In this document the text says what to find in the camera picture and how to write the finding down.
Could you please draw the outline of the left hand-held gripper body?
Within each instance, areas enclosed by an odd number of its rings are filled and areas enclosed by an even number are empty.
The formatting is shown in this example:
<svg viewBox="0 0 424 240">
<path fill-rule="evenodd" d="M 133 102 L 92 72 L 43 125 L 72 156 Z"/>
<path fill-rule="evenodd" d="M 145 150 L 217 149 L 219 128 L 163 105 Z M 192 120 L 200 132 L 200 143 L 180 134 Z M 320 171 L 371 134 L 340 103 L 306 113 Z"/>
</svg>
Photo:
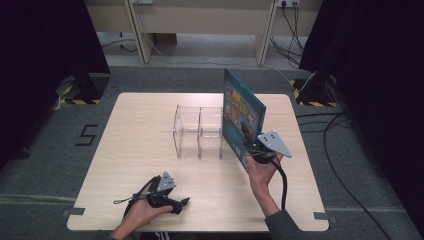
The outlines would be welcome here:
<svg viewBox="0 0 424 240">
<path fill-rule="evenodd" d="M 147 194 L 149 205 L 153 208 L 163 206 L 172 206 L 173 208 L 177 208 L 179 202 L 168 198 L 168 194 L 175 187 L 176 182 L 168 172 L 164 172 L 161 176 L 154 177 Z"/>
</svg>

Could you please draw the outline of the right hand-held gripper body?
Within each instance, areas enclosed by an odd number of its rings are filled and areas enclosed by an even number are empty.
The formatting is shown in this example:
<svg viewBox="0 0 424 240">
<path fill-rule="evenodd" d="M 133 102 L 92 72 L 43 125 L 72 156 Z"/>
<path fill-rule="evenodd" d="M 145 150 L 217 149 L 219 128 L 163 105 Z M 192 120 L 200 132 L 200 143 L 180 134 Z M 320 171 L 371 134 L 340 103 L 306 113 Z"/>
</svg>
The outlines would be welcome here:
<svg viewBox="0 0 424 240">
<path fill-rule="evenodd" d="M 270 163 L 278 154 L 292 157 L 292 153 L 275 130 L 258 135 L 256 141 L 246 136 L 244 145 L 253 159 L 260 164 Z"/>
</svg>

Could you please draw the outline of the blue picture book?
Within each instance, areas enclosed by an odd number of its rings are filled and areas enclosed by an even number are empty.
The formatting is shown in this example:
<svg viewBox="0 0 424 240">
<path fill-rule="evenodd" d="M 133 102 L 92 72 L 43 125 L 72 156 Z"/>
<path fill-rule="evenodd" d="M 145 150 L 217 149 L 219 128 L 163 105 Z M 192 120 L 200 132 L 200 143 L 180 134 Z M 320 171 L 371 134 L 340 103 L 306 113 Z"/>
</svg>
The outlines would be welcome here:
<svg viewBox="0 0 424 240">
<path fill-rule="evenodd" d="M 244 168 L 248 151 L 240 125 L 244 123 L 256 141 L 262 132 L 265 113 L 266 106 L 231 70 L 225 69 L 222 134 Z"/>
</svg>

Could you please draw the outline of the clear acrylic book rack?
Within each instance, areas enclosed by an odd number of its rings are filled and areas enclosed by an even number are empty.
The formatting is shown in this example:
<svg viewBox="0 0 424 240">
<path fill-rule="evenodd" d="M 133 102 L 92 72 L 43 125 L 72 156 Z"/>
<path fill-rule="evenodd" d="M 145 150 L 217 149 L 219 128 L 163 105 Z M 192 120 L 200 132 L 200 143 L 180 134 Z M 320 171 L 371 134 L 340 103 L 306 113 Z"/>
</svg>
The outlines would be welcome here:
<svg viewBox="0 0 424 240">
<path fill-rule="evenodd" d="M 179 159 L 236 158 L 223 136 L 222 113 L 221 107 L 177 106 L 173 140 Z"/>
</svg>

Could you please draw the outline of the person's left hand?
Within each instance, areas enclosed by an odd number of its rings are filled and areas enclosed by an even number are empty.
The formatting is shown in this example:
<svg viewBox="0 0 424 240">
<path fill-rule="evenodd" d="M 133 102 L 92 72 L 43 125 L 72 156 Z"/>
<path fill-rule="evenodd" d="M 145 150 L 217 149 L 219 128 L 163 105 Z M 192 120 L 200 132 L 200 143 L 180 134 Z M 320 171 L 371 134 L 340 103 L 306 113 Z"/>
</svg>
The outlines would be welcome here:
<svg viewBox="0 0 424 240">
<path fill-rule="evenodd" d="M 159 215 L 170 213 L 171 206 L 152 207 L 145 196 L 139 197 L 125 215 L 122 224 L 127 230 L 133 232 L 148 224 Z"/>
</svg>

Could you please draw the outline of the person's right hand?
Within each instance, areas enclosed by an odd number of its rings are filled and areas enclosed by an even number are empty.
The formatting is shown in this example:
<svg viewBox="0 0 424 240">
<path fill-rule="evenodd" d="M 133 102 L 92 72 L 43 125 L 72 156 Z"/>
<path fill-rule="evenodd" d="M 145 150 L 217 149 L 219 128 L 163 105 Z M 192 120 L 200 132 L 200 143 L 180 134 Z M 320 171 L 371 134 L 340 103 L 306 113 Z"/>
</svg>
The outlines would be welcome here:
<svg viewBox="0 0 424 240">
<path fill-rule="evenodd" d="M 256 198 L 270 197 L 269 183 L 273 178 L 277 168 L 280 165 L 283 156 L 278 154 L 271 163 L 260 164 L 256 162 L 252 156 L 246 155 L 247 162 L 246 172 L 249 176 L 250 186 Z"/>
</svg>

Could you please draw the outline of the black stand base striped tape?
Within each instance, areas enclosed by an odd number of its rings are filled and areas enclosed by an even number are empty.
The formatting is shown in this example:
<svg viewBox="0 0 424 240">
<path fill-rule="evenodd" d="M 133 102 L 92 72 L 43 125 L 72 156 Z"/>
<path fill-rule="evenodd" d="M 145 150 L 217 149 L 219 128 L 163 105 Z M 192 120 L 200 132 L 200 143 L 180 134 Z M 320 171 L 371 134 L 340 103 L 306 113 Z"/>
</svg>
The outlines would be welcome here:
<svg viewBox="0 0 424 240">
<path fill-rule="evenodd" d="M 71 80 L 61 97 L 62 104 L 91 105 L 99 104 L 110 75 L 90 73 L 87 81 Z"/>
<path fill-rule="evenodd" d="M 306 79 L 295 78 L 289 81 L 295 101 L 301 106 L 336 107 L 336 101 L 325 81 L 317 81 L 313 76 Z"/>
</svg>

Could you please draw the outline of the black curtain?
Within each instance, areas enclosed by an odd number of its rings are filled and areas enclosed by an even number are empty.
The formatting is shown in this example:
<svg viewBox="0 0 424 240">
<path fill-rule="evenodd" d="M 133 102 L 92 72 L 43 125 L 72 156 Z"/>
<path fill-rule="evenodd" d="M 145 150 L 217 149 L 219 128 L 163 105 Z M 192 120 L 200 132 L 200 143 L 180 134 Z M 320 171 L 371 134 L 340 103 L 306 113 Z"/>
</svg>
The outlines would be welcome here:
<svg viewBox="0 0 424 240">
<path fill-rule="evenodd" d="M 0 170 L 29 143 L 64 78 L 108 71 L 84 0 L 0 0 Z"/>
<path fill-rule="evenodd" d="M 336 78 L 424 237 L 424 0 L 322 0 L 300 66 Z"/>
</svg>

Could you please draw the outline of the beige wooden desk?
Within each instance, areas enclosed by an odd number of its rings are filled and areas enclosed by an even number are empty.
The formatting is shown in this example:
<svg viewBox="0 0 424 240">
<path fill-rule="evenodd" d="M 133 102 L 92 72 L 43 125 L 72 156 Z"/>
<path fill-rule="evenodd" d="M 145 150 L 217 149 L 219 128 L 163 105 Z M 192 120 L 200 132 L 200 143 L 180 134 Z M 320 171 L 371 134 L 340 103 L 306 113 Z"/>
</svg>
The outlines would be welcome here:
<svg viewBox="0 0 424 240">
<path fill-rule="evenodd" d="M 83 0 L 95 30 L 129 32 L 135 37 L 139 61 L 149 62 L 154 33 L 248 35 L 256 62 L 266 59 L 270 36 L 296 30 L 307 37 L 323 0 L 300 0 L 299 7 L 277 7 L 277 0 L 154 0 L 135 5 L 131 0 Z"/>
</svg>

